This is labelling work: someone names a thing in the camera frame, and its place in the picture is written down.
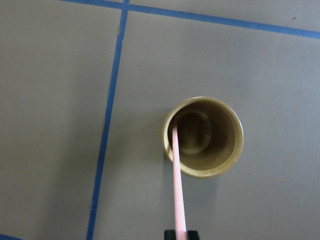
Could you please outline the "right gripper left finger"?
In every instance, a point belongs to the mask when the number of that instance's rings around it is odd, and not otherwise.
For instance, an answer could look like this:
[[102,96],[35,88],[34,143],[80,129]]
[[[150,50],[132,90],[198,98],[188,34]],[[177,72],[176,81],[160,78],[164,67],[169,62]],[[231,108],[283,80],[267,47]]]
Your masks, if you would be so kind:
[[164,231],[164,240],[176,240],[176,231],[174,229],[166,229]]

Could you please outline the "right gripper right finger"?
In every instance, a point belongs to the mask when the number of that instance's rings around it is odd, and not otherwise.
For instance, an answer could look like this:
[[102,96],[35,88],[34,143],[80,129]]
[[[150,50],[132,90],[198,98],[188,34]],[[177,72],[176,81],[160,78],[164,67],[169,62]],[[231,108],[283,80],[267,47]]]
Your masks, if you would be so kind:
[[197,230],[187,231],[187,240],[200,240],[200,235]]

